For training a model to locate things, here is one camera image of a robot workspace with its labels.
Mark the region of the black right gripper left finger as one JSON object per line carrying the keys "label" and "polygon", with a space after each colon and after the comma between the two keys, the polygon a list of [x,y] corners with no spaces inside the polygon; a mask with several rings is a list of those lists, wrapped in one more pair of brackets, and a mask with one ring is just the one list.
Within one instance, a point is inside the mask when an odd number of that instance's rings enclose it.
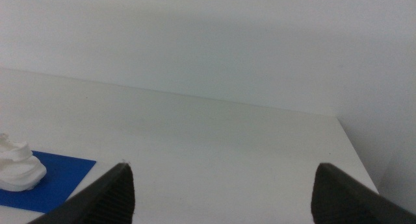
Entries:
{"label": "black right gripper left finger", "polygon": [[128,163],[119,163],[99,179],[32,224],[133,222],[135,189]]}

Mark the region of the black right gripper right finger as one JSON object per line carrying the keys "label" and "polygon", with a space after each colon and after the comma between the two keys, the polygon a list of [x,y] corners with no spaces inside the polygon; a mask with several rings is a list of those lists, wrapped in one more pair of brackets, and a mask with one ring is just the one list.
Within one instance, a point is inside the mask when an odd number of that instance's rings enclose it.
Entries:
{"label": "black right gripper right finger", "polygon": [[319,164],[311,198],[313,221],[415,224],[415,214],[370,190],[330,163]]}

